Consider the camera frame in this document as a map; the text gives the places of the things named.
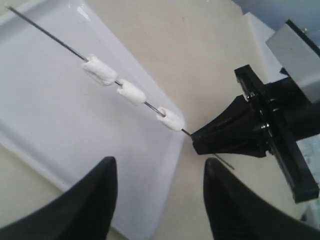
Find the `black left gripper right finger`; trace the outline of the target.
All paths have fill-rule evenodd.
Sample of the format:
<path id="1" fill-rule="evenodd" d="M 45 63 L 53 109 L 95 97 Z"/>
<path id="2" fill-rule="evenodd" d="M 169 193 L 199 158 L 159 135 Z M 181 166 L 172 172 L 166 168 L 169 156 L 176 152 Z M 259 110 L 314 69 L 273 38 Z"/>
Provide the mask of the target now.
<path id="1" fill-rule="evenodd" d="M 216 158 L 204 165 L 203 199 L 215 240 L 318 240 L 320 231 L 263 200 Z"/>

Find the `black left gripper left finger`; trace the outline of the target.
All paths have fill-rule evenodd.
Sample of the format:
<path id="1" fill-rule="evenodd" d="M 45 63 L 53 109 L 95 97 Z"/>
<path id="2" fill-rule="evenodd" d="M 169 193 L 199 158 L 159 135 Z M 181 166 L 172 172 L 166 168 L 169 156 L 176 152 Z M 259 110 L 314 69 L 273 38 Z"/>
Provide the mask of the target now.
<path id="1" fill-rule="evenodd" d="M 0 229 L 2 240 L 105 240 L 118 196 L 117 162 L 103 158 L 68 191 Z"/>

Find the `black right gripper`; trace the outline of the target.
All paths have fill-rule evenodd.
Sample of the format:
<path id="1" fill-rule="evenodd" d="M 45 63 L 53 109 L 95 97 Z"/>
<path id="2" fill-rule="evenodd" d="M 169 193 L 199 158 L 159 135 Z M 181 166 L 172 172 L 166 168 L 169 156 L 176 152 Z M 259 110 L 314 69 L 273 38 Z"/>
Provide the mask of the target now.
<path id="1" fill-rule="evenodd" d="M 249 65 L 234 73 L 248 101 L 238 95 L 220 115 L 197 130 L 197 134 L 192 134 L 194 150 L 198 155 L 235 154 L 264 158 L 268 148 L 260 140 L 209 134 L 232 125 L 237 129 L 245 124 L 254 127 L 262 122 L 261 131 L 266 135 L 294 201 L 315 200 L 319 197 L 320 187 L 297 141 L 320 133 L 320 105 L 310 103 L 290 77 L 263 83 Z"/>

